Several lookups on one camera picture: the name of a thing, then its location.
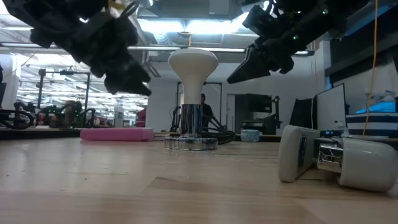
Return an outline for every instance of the small blue container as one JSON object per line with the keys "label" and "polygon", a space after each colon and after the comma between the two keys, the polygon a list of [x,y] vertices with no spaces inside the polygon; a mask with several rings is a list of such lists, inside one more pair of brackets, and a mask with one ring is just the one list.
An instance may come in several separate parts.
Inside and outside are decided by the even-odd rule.
{"label": "small blue container", "polygon": [[260,131],[258,130],[242,130],[241,131],[242,142],[259,142]]}

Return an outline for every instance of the fluorescent light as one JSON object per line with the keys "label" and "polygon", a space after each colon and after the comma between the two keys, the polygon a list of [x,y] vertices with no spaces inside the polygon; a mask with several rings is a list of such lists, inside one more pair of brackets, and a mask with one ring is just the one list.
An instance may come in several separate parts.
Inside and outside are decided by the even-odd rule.
{"label": "fluorescent light", "polygon": [[153,21],[146,19],[138,19],[141,29],[153,34],[163,34],[167,32],[183,32],[184,27],[180,21],[164,20]]}
{"label": "fluorescent light", "polygon": [[231,31],[232,32],[237,32],[240,29],[246,29],[242,25],[242,23],[247,18],[248,14],[249,14],[248,12],[245,12],[245,13],[241,14],[240,16],[238,16],[237,18],[232,20],[232,22],[231,22]]}
{"label": "fluorescent light", "polygon": [[295,55],[312,55],[309,51],[304,50],[304,51],[298,51],[296,52]]}
{"label": "fluorescent light", "polygon": [[79,20],[80,20],[80,22],[84,22],[84,23],[88,22],[88,19],[83,19],[82,17],[80,17]]}
{"label": "fluorescent light", "polygon": [[77,83],[76,86],[80,87],[82,89],[87,89],[87,85],[84,85],[84,84],[81,84],[81,83]]}
{"label": "fluorescent light", "polygon": [[162,46],[131,46],[129,50],[163,50],[163,51],[175,51],[180,50],[181,47],[162,47]]}
{"label": "fluorescent light", "polygon": [[227,48],[216,48],[216,47],[189,47],[189,49],[202,49],[210,52],[228,52],[228,53],[245,53],[246,49],[227,49]]}
{"label": "fluorescent light", "polygon": [[[18,93],[39,93],[37,90],[18,90]],[[44,94],[51,94],[51,95],[72,95],[72,94],[79,94],[84,95],[85,92],[81,91],[42,91]],[[138,94],[130,94],[130,93],[118,93],[117,95],[112,95],[111,93],[89,93],[90,96],[105,96],[108,98],[120,98],[122,96],[129,97],[129,98],[138,98],[138,99],[145,99],[146,96],[141,96]]]}
{"label": "fluorescent light", "polygon": [[[0,47],[42,48],[41,46],[33,43],[12,43],[12,42],[1,42]],[[59,49],[55,44],[52,44],[50,48]]]}
{"label": "fluorescent light", "polygon": [[231,21],[192,20],[186,31],[192,34],[230,34]]}
{"label": "fluorescent light", "polygon": [[74,79],[72,79],[72,78],[70,78],[70,77],[67,77],[67,76],[65,76],[65,79],[66,79],[66,80],[69,80],[69,81],[71,81],[71,82],[76,82],[76,80],[74,80]]}
{"label": "fluorescent light", "polygon": [[30,95],[26,95],[26,96],[19,96],[19,97],[22,97],[22,98],[27,98],[27,99],[29,99],[29,100],[34,100],[34,99],[36,99],[36,97],[34,97],[34,96],[30,96]]}
{"label": "fluorescent light", "polygon": [[[129,50],[154,50],[154,51],[176,51],[180,49],[184,49],[185,47],[163,47],[163,46],[132,46],[129,47]],[[187,47],[188,49],[202,49],[208,50],[210,52],[232,52],[232,53],[245,53],[246,49],[228,49],[221,47]]]}
{"label": "fluorescent light", "polygon": [[17,31],[29,31],[33,29],[33,27],[27,27],[27,26],[6,26],[2,27],[0,29],[6,29],[6,30],[17,30]]}

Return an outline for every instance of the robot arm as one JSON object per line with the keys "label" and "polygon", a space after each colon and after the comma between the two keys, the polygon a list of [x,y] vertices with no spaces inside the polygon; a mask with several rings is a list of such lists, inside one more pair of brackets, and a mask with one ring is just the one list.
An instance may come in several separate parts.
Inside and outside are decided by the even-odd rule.
{"label": "robot arm", "polygon": [[110,93],[125,91],[150,95],[143,82],[147,72],[129,54],[136,45],[136,28],[128,17],[137,9],[133,1],[116,18],[108,0],[3,0],[14,17],[32,26],[30,40],[44,48],[52,43],[66,50],[77,62],[90,66],[98,78],[104,74]]}
{"label": "robot arm", "polygon": [[[227,79],[237,83],[293,69],[291,56],[329,31],[344,31],[346,18],[369,0],[266,0],[265,10],[254,6],[243,25],[260,37],[249,46],[245,61]],[[137,30],[128,17],[137,9],[133,1],[115,18],[108,0],[3,0],[9,13],[33,27],[30,39],[48,48],[65,49],[77,62],[102,77],[111,93],[126,91],[150,95],[143,82],[150,80],[127,47],[136,45]]]}
{"label": "robot arm", "polygon": [[245,61],[227,79],[237,83],[293,69],[292,55],[331,29],[345,31],[346,18],[368,0],[267,0],[255,5],[243,25],[259,35],[249,46]]}

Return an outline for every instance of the computer monitor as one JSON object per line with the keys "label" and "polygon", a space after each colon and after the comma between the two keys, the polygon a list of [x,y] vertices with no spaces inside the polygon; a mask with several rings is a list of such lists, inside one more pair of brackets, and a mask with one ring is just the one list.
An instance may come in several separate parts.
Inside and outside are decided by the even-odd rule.
{"label": "computer monitor", "polygon": [[267,95],[246,94],[249,112],[272,113],[272,97]]}
{"label": "computer monitor", "polygon": [[344,83],[318,95],[318,130],[336,130],[336,123],[346,127],[346,101]]}

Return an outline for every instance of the desk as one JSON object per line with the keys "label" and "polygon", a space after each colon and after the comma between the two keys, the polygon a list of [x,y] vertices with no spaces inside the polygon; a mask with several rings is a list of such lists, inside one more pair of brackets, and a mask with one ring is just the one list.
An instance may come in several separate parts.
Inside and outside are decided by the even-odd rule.
{"label": "desk", "polygon": [[0,223],[397,223],[398,185],[363,192],[321,170],[281,183],[278,146],[0,141]]}

